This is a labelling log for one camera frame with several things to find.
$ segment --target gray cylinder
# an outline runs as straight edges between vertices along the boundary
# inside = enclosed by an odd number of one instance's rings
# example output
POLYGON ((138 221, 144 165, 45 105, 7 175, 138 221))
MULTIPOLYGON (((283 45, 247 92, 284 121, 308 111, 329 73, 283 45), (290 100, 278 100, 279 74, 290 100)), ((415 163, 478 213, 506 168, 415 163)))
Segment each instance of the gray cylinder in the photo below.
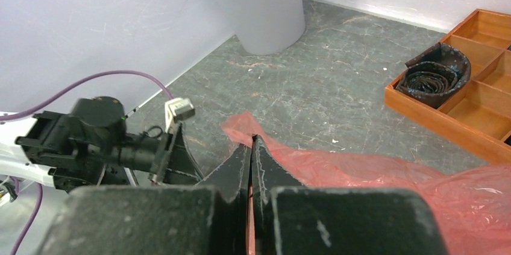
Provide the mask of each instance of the gray cylinder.
POLYGON ((280 52, 305 30, 302 0, 217 0, 243 48, 251 54, 280 52))

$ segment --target wooden compartment box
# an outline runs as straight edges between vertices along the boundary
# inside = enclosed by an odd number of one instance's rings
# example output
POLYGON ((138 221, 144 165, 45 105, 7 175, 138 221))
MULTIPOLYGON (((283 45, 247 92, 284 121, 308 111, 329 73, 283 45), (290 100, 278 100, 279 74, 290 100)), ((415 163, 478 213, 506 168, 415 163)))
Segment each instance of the wooden compartment box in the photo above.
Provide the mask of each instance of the wooden compartment box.
POLYGON ((395 89, 404 71, 385 104, 490 163, 511 162, 511 15, 477 9, 440 42, 468 57, 468 83, 434 109, 395 89))

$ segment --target white connector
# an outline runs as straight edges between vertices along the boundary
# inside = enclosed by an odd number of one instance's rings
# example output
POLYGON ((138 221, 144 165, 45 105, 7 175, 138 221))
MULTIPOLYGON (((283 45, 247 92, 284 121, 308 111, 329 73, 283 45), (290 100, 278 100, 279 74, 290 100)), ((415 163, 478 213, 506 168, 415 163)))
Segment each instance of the white connector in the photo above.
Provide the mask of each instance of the white connector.
POLYGON ((165 103, 165 131, 171 132, 176 122, 195 115, 195 108, 188 98, 174 98, 165 103))

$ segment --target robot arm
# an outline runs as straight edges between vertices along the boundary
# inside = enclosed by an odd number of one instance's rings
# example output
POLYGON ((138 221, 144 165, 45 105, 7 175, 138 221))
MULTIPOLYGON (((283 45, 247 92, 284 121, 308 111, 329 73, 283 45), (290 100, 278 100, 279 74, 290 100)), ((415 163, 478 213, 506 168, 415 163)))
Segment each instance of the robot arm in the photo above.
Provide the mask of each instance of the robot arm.
POLYGON ((43 112, 0 125, 1 173, 45 186, 72 189, 129 184, 128 170, 149 173, 153 184, 195 184, 203 176, 183 139, 180 121, 193 116, 187 99, 166 105, 166 131, 126 132, 122 104, 111 97, 79 99, 69 114, 43 112))
POLYGON ((44 186, 54 187, 53 178, 48 174, 50 167, 31 163, 22 147, 15 143, 16 138, 26 135, 36 122, 35 118, 0 122, 0 170, 3 175, 25 178, 44 186))

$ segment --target rolled tie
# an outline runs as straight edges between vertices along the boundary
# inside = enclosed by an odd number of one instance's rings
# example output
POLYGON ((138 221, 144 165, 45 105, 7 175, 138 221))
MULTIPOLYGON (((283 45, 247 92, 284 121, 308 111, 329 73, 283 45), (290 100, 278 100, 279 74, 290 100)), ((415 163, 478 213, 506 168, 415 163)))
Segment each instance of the rolled tie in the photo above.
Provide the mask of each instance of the rolled tie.
POLYGON ((408 69, 396 89, 434 109, 465 86, 471 75, 466 55, 441 42, 405 64, 408 69))

